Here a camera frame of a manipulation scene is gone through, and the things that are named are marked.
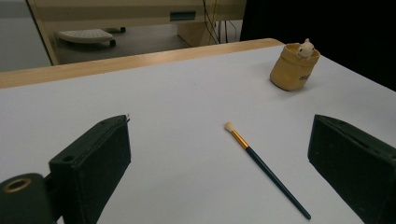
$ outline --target ceramic jar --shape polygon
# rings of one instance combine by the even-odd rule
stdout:
[[[316,49],[310,58],[298,57],[299,47],[299,43],[285,45],[270,74],[270,80],[284,91],[301,89],[311,76],[320,57]]]

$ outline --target mouse figurine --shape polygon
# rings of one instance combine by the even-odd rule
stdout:
[[[314,53],[314,45],[309,41],[309,38],[305,40],[303,44],[297,49],[297,58],[311,59],[311,55]]]

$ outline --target wooden table edge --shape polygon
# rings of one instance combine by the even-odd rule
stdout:
[[[3,72],[0,73],[0,89],[51,82],[74,77],[85,77],[136,67],[178,62],[188,59],[233,53],[250,49],[270,48],[280,45],[283,45],[283,43],[278,40],[273,38],[264,38],[190,49],[168,50],[84,63],[70,63]]]

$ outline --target brush ferrule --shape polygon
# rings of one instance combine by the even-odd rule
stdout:
[[[231,131],[231,134],[244,149],[247,149],[248,143],[245,141],[245,139],[241,135],[239,135],[239,133],[236,130]]]

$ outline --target white tabletop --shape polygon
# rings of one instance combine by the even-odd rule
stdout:
[[[0,181],[129,114],[132,162],[99,223],[362,223],[309,163],[315,114],[396,147],[396,93],[321,56],[300,91],[269,74],[282,46],[0,90]],[[308,221],[224,130],[231,121]]]

